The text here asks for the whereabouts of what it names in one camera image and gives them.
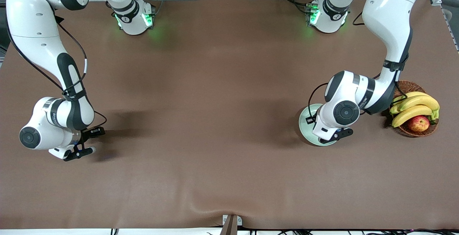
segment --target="brown tablecloth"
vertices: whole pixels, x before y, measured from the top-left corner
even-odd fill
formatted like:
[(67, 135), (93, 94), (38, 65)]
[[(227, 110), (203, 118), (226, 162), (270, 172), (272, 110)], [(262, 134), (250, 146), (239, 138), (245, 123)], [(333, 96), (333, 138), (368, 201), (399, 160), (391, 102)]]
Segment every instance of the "brown tablecloth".
[[(385, 46), (351, 25), (364, 2), (335, 34), (306, 27), (285, 0), (166, 1), (154, 30), (136, 37), (104, 3), (57, 11), (87, 51), (85, 86), (107, 134), (92, 141), (96, 154), (67, 163), (24, 148), (18, 133), (34, 104), (60, 93), (10, 48), (0, 228), (215, 226), (228, 213), (257, 229), (459, 228), (459, 57), (428, 0), (412, 10), (402, 79), (440, 102), (437, 132), (408, 138), (365, 115), (326, 148), (298, 136), (316, 86), (341, 70), (381, 70)], [(82, 70), (77, 46), (62, 40)]]

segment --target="brown table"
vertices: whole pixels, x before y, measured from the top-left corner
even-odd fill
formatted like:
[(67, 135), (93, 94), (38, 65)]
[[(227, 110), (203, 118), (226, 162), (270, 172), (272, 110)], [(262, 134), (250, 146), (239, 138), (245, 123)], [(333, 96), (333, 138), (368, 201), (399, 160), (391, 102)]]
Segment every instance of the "brown table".
[[(403, 137), (365, 115), (333, 146), (297, 135), (318, 84), (381, 69), (382, 42), (351, 25), (364, 1), (335, 34), (307, 28), (285, 0), (166, 1), (154, 30), (136, 37), (103, 3), (59, 10), (87, 51), (85, 86), (108, 131), (92, 142), (95, 155), (67, 163), (24, 148), (18, 133), (33, 105), (60, 93), (10, 48), (0, 70), (0, 228), (215, 226), (228, 213), (256, 229), (459, 228), (459, 57), (428, 0), (412, 10), (402, 79), (440, 102), (437, 132)], [(62, 40), (82, 70), (78, 48)]]

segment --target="white bracket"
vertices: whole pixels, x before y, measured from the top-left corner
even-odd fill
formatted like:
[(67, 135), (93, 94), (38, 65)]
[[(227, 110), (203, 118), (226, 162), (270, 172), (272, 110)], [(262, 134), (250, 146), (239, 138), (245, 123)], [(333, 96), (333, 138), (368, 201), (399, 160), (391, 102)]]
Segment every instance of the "white bracket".
[[(223, 223), (222, 223), (222, 225), (225, 225), (225, 222), (226, 222), (227, 218), (228, 218), (228, 214), (224, 214), (223, 215)], [(237, 225), (238, 226), (242, 226), (242, 218), (239, 217), (239, 216), (236, 216), (236, 218), (237, 218)]]

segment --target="fruit basket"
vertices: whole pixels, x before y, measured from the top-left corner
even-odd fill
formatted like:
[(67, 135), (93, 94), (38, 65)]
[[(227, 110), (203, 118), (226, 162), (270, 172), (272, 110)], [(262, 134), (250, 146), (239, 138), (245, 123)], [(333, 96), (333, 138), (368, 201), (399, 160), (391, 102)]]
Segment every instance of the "fruit basket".
[[(421, 91), (422, 93), (426, 93), (426, 90), (424, 90), (421, 86), (417, 85), (415, 82), (412, 81), (407, 81), (407, 80), (400, 80), (398, 81), (398, 87), (400, 90), (402, 90), (404, 93), (410, 93), (412, 91)], [(398, 96), (401, 96), (402, 93), (400, 93), (397, 89), (395, 89), (394, 93), (394, 99)], [(404, 133), (413, 136), (413, 137), (425, 137), (433, 134), (435, 130), (438, 128), (438, 122), (435, 124), (431, 124), (429, 128), (423, 132), (414, 132), (408, 128), (408, 122), (403, 123), (398, 127), (400, 130), (402, 130)]]

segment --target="wicker basket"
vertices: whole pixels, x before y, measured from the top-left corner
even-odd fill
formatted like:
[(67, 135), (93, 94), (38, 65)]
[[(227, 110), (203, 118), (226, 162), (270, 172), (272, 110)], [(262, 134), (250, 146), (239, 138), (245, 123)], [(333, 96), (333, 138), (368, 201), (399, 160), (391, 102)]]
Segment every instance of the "wicker basket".
[[(426, 90), (424, 90), (421, 86), (417, 85), (416, 83), (412, 81), (406, 81), (406, 80), (400, 80), (398, 81), (398, 87), (400, 90), (402, 90), (404, 93), (410, 93), (412, 91), (421, 91), (423, 93), (426, 93)], [(401, 96), (402, 93), (400, 93), (397, 89), (395, 89), (394, 93), (394, 99), (398, 96)], [(435, 125), (430, 125), (429, 128), (423, 132), (413, 132), (408, 128), (407, 122), (403, 123), (402, 125), (399, 126), (400, 130), (402, 130), (404, 133), (413, 136), (413, 137), (425, 137), (431, 135), (435, 130), (438, 128), (438, 124)]]

